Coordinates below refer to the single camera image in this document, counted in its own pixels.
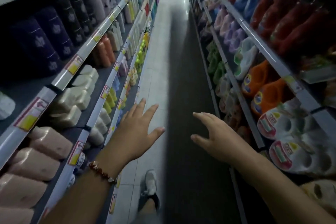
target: floor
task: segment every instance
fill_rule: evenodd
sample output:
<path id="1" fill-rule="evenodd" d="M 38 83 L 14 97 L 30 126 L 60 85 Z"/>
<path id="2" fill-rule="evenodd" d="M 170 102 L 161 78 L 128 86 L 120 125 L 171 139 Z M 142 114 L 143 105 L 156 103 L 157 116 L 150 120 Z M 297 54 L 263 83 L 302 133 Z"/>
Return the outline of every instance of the floor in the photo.
<path id="1" fill-rule="evenodd" d="M 148 132 L 160 126 L 166 132 L 122 171 L 111 224 L 134 220 L 148 169 L 157 173 L 164 223 L 240 223 L 229 167 L 190 140 L 208 136 L 192 112 L 214 109 L 189 0 L 160 0 L 146 59 L 140 98 L 147 99 L 145 109 L 159 104 Z"/>

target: right hand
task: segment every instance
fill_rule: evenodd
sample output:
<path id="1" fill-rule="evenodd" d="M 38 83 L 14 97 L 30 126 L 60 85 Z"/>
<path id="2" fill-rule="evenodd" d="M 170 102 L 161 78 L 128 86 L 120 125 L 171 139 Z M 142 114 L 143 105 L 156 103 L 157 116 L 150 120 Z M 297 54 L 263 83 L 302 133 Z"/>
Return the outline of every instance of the right hand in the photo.
<path id="1" fill-rule="evenodd" d="M 192 135 L 192 141 L 217 160 L 235 166 L 237 161 L 255 153 L 246 141 L 215 115 L 206 112 L 194 112 L 193 115 L 207 127 L 210 138 Z"/>

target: beige bottle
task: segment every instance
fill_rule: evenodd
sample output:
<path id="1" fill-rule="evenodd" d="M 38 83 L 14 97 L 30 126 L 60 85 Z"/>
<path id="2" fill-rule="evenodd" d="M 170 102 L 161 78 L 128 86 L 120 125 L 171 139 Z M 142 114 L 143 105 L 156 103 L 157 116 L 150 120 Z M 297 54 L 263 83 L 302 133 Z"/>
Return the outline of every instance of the beige bottle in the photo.
<path id="1" fill-rule="evenodd" d="M 316 201 L 328 213 L 336 217 L 336 182 L 317 180 L 300 186 L 308 197 Z"/>
<path id="2" fill-rule="evenodd" d="M 40 200 L 46 188 L 44 182 L 4 174 L 0 178 L 0 206 L 31 208 Z"/>
<path id="3" fill-rule="evenodd" d="M 33 148 L 23 148 L 9 161 L 8 172 L 38 181 L 51 180 L 60 163 Z"/>
<path id="4" fill-rule="evenodd" d="M 36 126 L 28 137 L 31 139 L 29 147 L 54 159 L 66 158 L 73 146 L 72 142 L 51 127 Z"/>
<path id="5" fill-rule="evenodd" d="M 1 224 L 29 224 L 34 214 L 33 209 L 0 207 Z"/>

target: left hand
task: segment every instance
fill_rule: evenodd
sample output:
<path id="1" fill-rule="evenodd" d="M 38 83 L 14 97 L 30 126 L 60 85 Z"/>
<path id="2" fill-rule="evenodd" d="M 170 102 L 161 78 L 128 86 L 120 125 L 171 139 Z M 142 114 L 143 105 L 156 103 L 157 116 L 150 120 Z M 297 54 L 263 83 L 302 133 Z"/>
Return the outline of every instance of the left hand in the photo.
<path id="1" fill-rule="evenodd" d="M 141 157 L 165 132 L 164 127 L 156 128 L 148 134 L 149 123 L 159 107 L 152 105 L 144 114 L 146 99 L 139 104 L 134 104 L 129 112 L 126 112 L 113 133 L 109 144 L 118 149 L 126 162 Z"/>

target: forearm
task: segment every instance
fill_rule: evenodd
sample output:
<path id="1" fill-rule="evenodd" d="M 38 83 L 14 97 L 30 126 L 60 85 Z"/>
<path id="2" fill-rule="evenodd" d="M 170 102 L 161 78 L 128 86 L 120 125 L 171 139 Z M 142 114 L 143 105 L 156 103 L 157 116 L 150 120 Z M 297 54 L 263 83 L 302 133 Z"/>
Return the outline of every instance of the forearm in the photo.
<path id="1" fill-rule="evenodd" d="M 336 223 L 331 215 L 262 155 L 253 152 L 235 167 L 259 192 L 278 223 Z"/>
<path id="2" fill-rule="evenodd" d="M 113 142 L 98 154 L 99 167 L 114 179 L 127 164 Z M 65 193 L 40 224 L 93 224 L 96 222 L 111 185 L 92 170 L 86 171 Z"/>

